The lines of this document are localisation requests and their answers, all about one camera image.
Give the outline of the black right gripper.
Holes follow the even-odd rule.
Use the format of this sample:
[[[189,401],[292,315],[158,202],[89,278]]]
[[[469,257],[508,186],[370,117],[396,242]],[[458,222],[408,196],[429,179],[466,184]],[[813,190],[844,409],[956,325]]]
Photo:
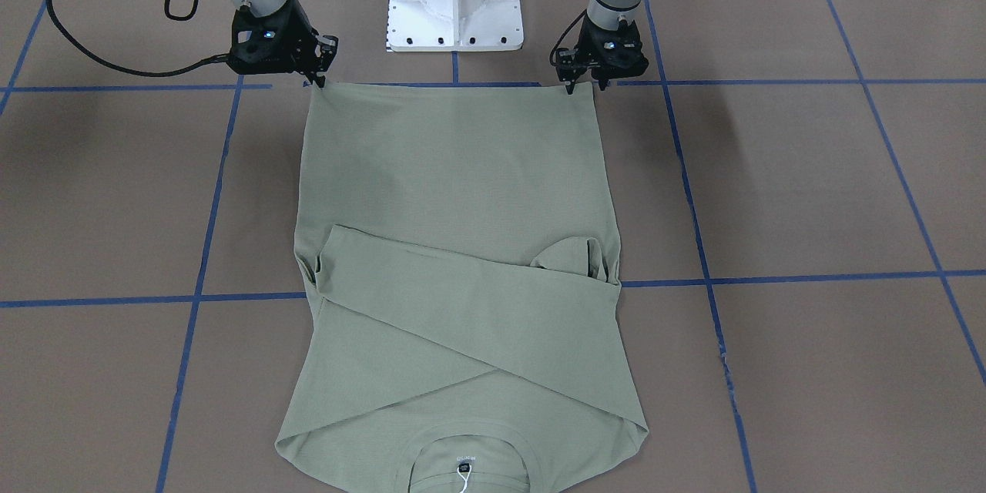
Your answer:
[[[262,17],[242,6],[233,16],[231,31],[234,72],[311,72],[311,85],[324,88],[338,37],[318,33],[298,0],[287,0]]]

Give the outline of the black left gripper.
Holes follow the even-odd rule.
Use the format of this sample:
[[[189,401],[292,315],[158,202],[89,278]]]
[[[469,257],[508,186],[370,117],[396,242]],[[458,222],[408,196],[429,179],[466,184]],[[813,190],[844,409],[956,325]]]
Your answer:
[[[574,47],[564,49],[560,42],[556,43],[556,74],[565,83],[568,96],[574,93],[577,79],[587,72],[598,83],[599,91],[605,92],[609,80],[637,78],[647,71],[650,61],[643,53],[637,22],[619,22],[617,29],[608,30],[587,15],[579,15],[559,40],[576,24],[580,24],[580,30]]]

